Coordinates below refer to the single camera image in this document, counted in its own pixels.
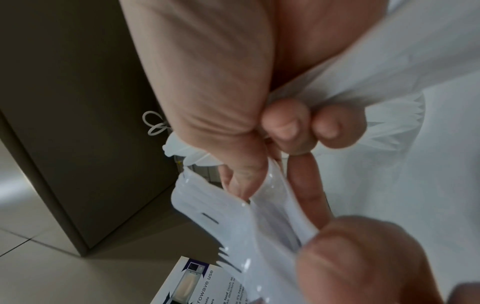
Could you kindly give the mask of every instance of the cabinet door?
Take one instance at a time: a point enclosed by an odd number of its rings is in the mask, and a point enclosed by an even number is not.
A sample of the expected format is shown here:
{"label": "cabinet door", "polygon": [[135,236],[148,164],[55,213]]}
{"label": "cabinet door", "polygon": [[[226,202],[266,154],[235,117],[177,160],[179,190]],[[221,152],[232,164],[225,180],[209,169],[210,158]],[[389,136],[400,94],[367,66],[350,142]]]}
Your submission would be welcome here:
{"label": "cabinet door", "polygon": [[3,4],[0,107],[89,247],[177,178],[117,0]]}

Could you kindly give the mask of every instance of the hand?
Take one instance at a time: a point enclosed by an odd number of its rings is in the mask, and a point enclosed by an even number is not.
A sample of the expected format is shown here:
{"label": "hand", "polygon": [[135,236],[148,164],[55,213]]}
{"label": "hand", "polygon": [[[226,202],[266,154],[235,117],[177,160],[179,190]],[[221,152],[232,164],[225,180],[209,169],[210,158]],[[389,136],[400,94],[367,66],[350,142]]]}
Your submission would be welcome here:
{"label": "hand", "polygon": [[[443,303],[420,244],[392,223],[358,216],[333,218],[317,168],[311,154],[288,159],[288,180],[320,231],[297,259],[298,283],[307,302]],[[479,302],[480,284],[457,287],[448,301]]]}
{"label": "hand", "polygon": [[227,165],[228,190],[250,197],[268,169],[261,125],[290,154],[365,131],[363,109],[318,113],[297,100],[264,110],[271,89],[337,55],[387,0],[121,0],[143,67],[178,136]]}

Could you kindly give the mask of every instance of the fingernail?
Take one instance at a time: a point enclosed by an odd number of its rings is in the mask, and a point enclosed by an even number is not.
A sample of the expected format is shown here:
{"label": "fingernail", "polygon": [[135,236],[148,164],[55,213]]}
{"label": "fingernail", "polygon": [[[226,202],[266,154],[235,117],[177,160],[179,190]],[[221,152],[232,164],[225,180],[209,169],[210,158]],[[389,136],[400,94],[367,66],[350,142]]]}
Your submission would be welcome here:
{"label": "fingernail", "polygon": [[281,140],[292,140],[297,136],[297,134],[300,131],[300,122],[295,119],[292,122],[281,126],[281,127],[276,127],[270,129],[270,132],[272,132],[275,137],[281,139]]}
{"label": "fingernail", "polygon": [[360,247],[344,237],[328,237],[307,245],[306,258],[312,265],[333,271],[350,283],[361,286],[372,272],[372,266]]}
{"label": "fingernail", "polygon": [[230,185],[228,186],[228,191],[230,194],[240,197],[242,189],[240,188],[240,183],[235,176],[232,177]]}
{"label": "fingernail", "polygon": [[334,139],[340,135],[340,124],[320,121],[314,126],[314,132],[325,139]]}

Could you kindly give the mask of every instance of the plastic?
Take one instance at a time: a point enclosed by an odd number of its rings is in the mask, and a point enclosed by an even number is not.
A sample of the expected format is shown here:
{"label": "plastic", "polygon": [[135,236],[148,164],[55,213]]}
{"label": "plastic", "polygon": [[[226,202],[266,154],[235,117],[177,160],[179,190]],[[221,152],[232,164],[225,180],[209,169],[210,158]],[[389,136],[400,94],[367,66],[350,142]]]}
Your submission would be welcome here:
{"label": "plastic", "polygon": [[207,183],[188,168],[171,198],[221,244],[217,262],[246,288],[250,299],[265,303],[304,303],[295,273],[295,253],[318,233],[303,214],[276,163],[250,205]]}

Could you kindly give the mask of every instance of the floor tile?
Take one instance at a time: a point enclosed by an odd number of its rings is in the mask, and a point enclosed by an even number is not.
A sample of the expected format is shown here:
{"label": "floor tile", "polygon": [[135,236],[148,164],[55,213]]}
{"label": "floor tile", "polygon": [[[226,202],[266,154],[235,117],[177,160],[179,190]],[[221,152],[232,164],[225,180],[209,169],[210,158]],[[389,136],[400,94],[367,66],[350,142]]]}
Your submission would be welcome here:
{"label": "floor tile", "polygon": [[9,250],[12,250],[26,240],[27,239],[23,237],[19,237],[14,234],[0,230],[0,255],[5,254]]}
{"label": "floor tile", "polygon": [[181,255],[212,262],[217,251],[192,222],[112,242],[87,258],[29,241],[0,258],[0,303],[150,304]]}

